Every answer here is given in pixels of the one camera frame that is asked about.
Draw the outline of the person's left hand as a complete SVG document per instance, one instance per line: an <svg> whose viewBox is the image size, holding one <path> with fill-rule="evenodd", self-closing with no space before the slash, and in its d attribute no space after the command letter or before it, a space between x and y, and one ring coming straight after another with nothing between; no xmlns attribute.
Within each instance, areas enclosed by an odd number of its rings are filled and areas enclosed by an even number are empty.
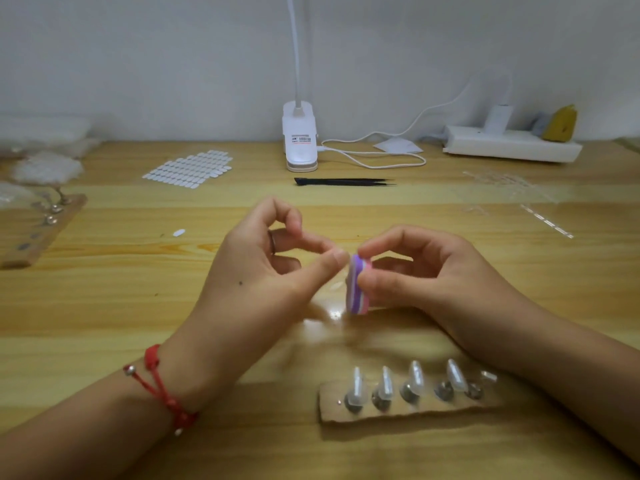
<svg viewBox="0 0 640 480"><path fill-rule="evenodd" d="M195 306L161 345L180 351L203 376L197 411L261 359L310 304L290 306L287 275L320 255L303 250L272 254L269 230L277 228L305 231L300 211L270 196L225 236Z"/></svg>

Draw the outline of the person's right hand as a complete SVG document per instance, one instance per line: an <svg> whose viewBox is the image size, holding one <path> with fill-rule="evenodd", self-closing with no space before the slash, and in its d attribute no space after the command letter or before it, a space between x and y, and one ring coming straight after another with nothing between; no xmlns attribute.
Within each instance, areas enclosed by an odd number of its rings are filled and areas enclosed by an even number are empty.
<svg viewBox="0 0 640 480"><path fill-rule="evenodd" d="M491 306L523 299L466 239L442 231L399 225L357 249L373 269L431 279L421 308L461 348L484 363L484 326L477 323Z"/></svg>

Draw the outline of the pink purple nail buffer block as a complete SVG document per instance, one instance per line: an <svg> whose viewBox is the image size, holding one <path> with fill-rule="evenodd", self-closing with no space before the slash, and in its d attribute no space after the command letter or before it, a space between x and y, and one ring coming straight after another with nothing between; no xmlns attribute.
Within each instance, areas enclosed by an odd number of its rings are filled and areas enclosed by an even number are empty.
<svg viewBox="0 0 640 480"><path fill-rule="evenodd" d="M368 313L369 297L358 284L359 275L368 269L372 269L372 262L369 259L361 258L358 254L351 256L346 278L346 310L352 315Z"/></svg>

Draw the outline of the person's right forearm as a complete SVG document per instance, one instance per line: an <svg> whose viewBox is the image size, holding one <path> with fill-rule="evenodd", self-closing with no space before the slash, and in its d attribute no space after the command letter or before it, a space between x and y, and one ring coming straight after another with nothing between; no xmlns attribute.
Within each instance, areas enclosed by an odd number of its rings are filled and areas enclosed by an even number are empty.
<svg viewBox="0 0 640 480"><path fill-rule="evenodd" d="M491 306L486 361L539 387L640 466L640 350L517 299Z"/></svg>

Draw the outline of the person's left forearm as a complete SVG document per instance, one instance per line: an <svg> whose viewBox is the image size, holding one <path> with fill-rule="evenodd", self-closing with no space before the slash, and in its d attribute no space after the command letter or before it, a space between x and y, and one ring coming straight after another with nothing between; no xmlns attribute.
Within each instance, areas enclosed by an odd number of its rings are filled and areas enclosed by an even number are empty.
<svg viewBox="0 0 640 480"><path fill-rule="evenodd" d="M0 435L0 480L117 476L193 421L204 388L203 376L180 351L153 347Z"/></svg>

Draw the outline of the white false nail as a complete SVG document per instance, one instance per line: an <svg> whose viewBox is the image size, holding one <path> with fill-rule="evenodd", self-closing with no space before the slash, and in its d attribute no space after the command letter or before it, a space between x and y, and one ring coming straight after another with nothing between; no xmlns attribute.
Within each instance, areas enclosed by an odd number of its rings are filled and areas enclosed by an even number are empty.
<svg viewBox="0 0 640 480"><path fill-rule="evenodd" d="M424 395L426 390L426 382L420 362L414 360L410 364L409 375L405 389L416 397Z"/></svg>
<svg viewBox="0 0 640 480"><path fill-rule="evenodd" d="M452 358L448 359L447 361L446 375L447 375L447 380L451 384L453 391L461 392L464 394L468 393L469 391L468 381L464 373L460 369L460 366L458 365L458 363Z"/></svg>
<svg viewBox="0 0 640 480"><path fill-rule="evenodd" d="M365 404L367 403L367 400L369 398L369 395L367 392L367 382L365 380L364 373L359 366L356 366L354 368L353 379L347 393L350 391L353 391L357 395L364 396L366 398L364 399Z"/></svg>
<svg viewBox="0 0 640 480"><path fill-rule="evenodd" d="M388 366L381 369L381 378L375 390L377 398L382 402L391 402L394 397L394 380Z"/></svg>

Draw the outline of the short cardboard strip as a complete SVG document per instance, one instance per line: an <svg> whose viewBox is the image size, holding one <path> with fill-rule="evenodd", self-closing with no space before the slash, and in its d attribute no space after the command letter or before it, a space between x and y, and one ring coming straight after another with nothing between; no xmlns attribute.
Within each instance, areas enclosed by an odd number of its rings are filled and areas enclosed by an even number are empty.
<svg viewBox="0 0 640 480"><path fill-rule="evenodd" d="M418 404L406 403L399 393L400 387L406 382L404 376L394 377L394 397L388 411L377 410L371 402L371 395L379 381L367 382L369 398L359 414L348 411L344 405L344 397L351 383L349 381L330 381L319 386L317 405L319 419L322 424L349 425L357 422L372 422L377 420L399 420L418 417L453 416L462 413L475 413L503 409L507 400L500 393L476 381L469 381L469 391L464 394L454 392L451 402L443 402L434 392L436 384L446 379L428 379L425 395L420 397Z"/></svg>

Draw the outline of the white paper piece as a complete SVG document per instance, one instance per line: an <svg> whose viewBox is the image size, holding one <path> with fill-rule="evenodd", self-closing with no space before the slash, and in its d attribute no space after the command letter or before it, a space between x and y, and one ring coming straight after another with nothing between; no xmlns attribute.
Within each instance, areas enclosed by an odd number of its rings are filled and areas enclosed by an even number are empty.
<svg viewBox="0 0 640 480"><path fill-rule="evenodd" d="M416 145L414 142L402 137L391 137L385 141L375 144L374 147L382 152L393 154L418 154L423 152L423 149L421 147Z"/></svg>

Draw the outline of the sheet of white adhesive tabs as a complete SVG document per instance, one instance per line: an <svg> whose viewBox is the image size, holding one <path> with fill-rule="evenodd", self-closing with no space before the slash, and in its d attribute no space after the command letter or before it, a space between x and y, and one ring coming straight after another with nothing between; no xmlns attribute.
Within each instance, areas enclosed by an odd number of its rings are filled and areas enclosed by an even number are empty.
<svg viewBox="0 0 640 480"><path fill-rule="evenodd" d="M230 172L232 161L233 158L227 152L209 150L166 161L148 171L142 179L193 190L212 178L219 178Z"/></svg>

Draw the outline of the clear sheet of tabs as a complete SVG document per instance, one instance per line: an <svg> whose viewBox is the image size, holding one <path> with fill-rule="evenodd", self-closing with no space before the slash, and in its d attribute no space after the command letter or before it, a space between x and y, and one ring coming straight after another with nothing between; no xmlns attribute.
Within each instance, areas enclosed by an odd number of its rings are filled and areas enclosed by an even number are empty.
<svg viewBox="0 0 640 480"><path fill-rule="evenodd" d="M464 170L462 176L470 179L476 194L494 193L499 199L518 204L550 203L560 204L560 199L551 195L541 186L524 177L492 169Z"/></svg>

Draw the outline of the clear plastic strip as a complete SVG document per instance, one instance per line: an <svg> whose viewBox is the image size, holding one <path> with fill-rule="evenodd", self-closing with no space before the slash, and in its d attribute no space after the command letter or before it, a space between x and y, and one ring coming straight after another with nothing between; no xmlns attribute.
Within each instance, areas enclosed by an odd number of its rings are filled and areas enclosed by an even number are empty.
<svg viewBox="0 0 640 480"><path fill-rule="evenodd" d="M533 209L530 205L521 203L519 204L519 207L523 209L526 213L528 213L530 216L534 217L539 222L549 227L550 229L554 230L556 233L561 234L565 238L567 239L575 238L574 234L560 227L558 224L550 220L547 216L540 214L537 210Z"/></svg>

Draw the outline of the white power strip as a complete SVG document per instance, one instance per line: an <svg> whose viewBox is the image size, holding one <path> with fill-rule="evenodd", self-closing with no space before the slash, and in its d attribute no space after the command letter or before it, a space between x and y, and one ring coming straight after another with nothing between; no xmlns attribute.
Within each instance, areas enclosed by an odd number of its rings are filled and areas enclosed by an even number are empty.
<svg viewBox="0 0 640 480"><path fill-rule="evenodd" d="M488 134L482 128L448 125L442 151L450 155L468 155L519 161L572 163L583 146L570 141L553 143L523 130Z"/></svg>

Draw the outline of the white charger plug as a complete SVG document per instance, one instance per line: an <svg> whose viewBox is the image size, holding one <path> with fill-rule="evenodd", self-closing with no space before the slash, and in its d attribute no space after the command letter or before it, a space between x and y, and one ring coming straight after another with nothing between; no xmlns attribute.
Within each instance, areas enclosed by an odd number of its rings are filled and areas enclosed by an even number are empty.
<svg viewBox="0 0 640 480"><path fill-rule="evenodd" d="M484 121L483 133L490 136L503 135L508 128L513 111L514 106L509 104L492 106Z"/></svg>

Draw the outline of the clear plastic bag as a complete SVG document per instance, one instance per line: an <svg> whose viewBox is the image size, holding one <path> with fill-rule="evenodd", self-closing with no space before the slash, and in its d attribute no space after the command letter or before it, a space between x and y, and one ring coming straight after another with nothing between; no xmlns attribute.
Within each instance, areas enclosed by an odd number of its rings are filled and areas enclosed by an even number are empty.
<svg viewBox="0 0 640 480"><path fill-rule="evenodd" d="M102 143L92 135L92 124L86 118L0 112L0 159L38 152L80 159Z"/></svg>
<svg viewBox="0 0 640 480"><path fill-rule="evenodd" d="M12 179L25 185L60 187L84 172L80 161L44 151L21 159L11 170Z"/></svg>
<svg viewBox="0 0 640 480"><path fill-rule="evenodd" d="M38 196L27 188L0 181L0 210L26 208L38 202Z"/></svg>

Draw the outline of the long cardboard strip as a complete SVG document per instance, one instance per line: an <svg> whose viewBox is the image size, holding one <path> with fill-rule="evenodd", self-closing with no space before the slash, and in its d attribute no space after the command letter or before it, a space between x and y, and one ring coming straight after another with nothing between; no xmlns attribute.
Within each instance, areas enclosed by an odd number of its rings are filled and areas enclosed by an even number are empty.
<svg viewBox="0 0 640 480"><path fill-rule="evenodd" d="M59 214L45 213L45 216L37 220L36 224L29 226L27 231L20 234L9 245L7 251L0 252L0 270L25 269L36 265L48 247L53 244L88 202L88 197L85 194L71 194L69 197L73 202L64 206L64 211ZM56 215L58 223L53 226L43 225L47 215Z"/></svg>

